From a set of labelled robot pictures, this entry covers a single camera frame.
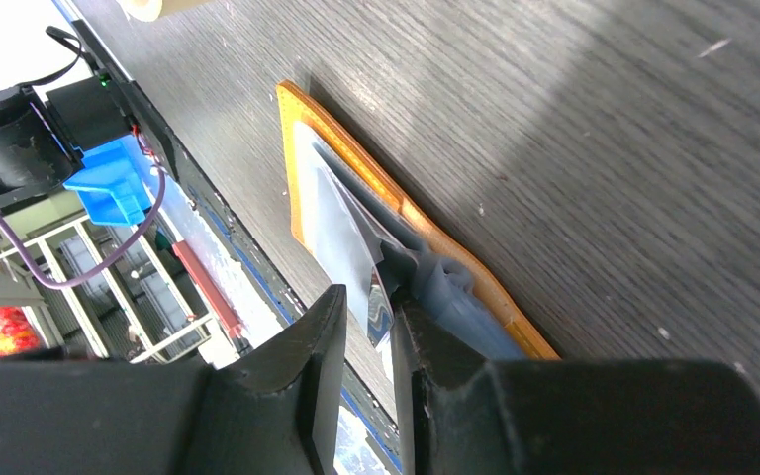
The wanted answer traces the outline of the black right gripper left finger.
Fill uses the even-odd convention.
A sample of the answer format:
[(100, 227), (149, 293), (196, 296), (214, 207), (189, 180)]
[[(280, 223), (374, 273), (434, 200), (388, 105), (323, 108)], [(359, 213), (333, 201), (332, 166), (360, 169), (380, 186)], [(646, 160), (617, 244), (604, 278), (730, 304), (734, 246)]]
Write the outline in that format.
[(331, 474), (347, 325), (329, 287), (234, 363), (0, 358), (0, 474)]

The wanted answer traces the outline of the orange leather card holder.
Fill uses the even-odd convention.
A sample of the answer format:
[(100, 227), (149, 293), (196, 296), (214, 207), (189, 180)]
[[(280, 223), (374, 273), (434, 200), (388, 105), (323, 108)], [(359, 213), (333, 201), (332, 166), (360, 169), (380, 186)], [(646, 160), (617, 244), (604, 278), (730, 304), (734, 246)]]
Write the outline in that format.
[(333, 115), (276, 88), (294, 238), (348, 292), (358, 328), (390, 348), (392, 297), (412, 296), (481, 354), (557, 358), (496, 276), (443, 231)]

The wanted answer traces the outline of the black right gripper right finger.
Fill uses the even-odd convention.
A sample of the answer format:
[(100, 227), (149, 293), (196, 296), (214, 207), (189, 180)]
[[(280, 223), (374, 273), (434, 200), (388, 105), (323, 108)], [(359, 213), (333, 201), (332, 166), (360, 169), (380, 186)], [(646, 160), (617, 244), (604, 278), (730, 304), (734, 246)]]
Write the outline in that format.
[(408, 474), (760, 474), (760, 400), (724, 364), (493, 360), (392, 306)]

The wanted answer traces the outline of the beige oval card tray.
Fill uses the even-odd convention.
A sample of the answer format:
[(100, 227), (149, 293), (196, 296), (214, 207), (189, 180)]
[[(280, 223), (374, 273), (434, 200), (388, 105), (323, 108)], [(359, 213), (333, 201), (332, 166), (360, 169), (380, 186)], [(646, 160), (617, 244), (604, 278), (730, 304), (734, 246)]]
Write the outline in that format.
[(150, 23), (176, 13), (194, 9), (209, 0), (119, 0), (128, 17)]

